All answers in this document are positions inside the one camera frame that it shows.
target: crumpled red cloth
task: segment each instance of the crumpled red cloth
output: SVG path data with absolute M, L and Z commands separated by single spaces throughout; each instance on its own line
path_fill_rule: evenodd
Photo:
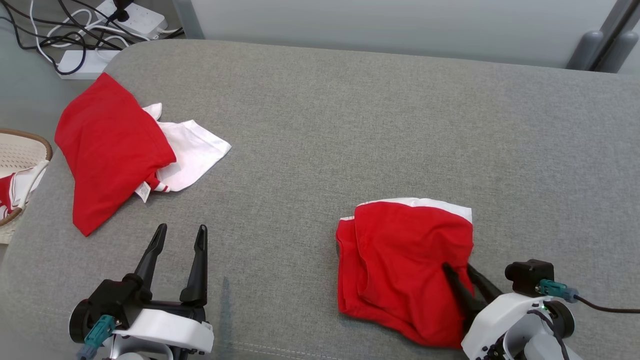
M 55 141 L 76 180 L 73 222 L 85 236 L 176 161 L 156 121 L 107 74 L 65 108 Z
M 471 209 L 431 199 L 359 205 L 341 219 L 338 308 L 432 347 L 460 348 L 463 315 L 442 264 L 473 291 L 467 262 L 473 247 Z

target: cable connector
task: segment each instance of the cable connector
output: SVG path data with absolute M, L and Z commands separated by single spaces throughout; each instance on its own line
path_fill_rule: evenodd
M 542 295 L 548 295 L 553 297 L 561 297 L 564 301 L 575 303 L 578 300 L 575 298 L 578 295 L 578 290 L 570 288 L 560 282 L 551 281 L 548 279 L 542 279 L 539 285 L 536 286 L 536 291 Z
M 84 346 L 76 353 L 77 360 L 93 360 L 98 348 L 104 340 L 107 340 L 113 334 L 115 329 L 116 322 L 113 316 L 102 315 L 84 338 Z

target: power strip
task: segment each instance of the power strip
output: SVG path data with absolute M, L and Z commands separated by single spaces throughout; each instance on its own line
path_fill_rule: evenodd
M 65 51 L 62 60 L 60 60 L 58 64 L 58 70 L 68 72 L 75 69 L 82 60 L 82 51 L 83 50 Z M 119 52 L 119 50 L 100 50 L 100 55 L 105 57 L 105 59 L 111 60 Z M 60 78 L 68 80 L 96 80 L 109 63 L 105 59 L 98 56 L 95 51 L 87 50 L 82 67 L 73 74 L 60 75 Z
M 96 9 L 107 16 L 111 16 L 117 10 L 112 0 L 104 1 Z M 160 31 L 166 30 L 167 23 L 162 14 L 143 8 L 135 3 L 131 3 L 125 10 L 129 14 L 129 20 L 123 22 L 115 21 L 115 23 L 130 33 L 144 35 L 149 39 L 157 39 L 160 37 Z M 95 15 L 98 19 L 106 21 L 104 16 L 99 13 Z

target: gray table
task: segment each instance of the gray table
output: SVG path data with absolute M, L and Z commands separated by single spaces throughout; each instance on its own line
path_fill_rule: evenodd
M 142 106 L 162 102 L 163 121 L 195 119 L 233 148 L 180 193 L 133 197 L 89 238 L 57 153 L 0 273 L 0 304 L 33 340 L 72 356 L 71 310 L 133 271 L 166 222 L 159 300 L 177 300 L 209 227 L 216 359 L 463 359 L 338 313 L 338 219 L 403 196 L 473 208 L 470 262 L 503 290 L 507 264 L 537 258 L 587 299 L 640 307 L 638 79 L 190 40 L 136 45 L 107 72 Z M 637 357 L 638 316 L 571 310 L 567 343 L 583 358 Z

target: white care label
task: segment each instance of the white care label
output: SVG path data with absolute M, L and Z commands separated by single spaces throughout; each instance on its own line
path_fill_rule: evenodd
M 151 193 L 151 186 L 146 182 L 142 182 L 140 186 L 136 189 L 135 193 L 140 196 L 142 202 L 147 203 L 147 198 L 149 198 L 149 194 Z

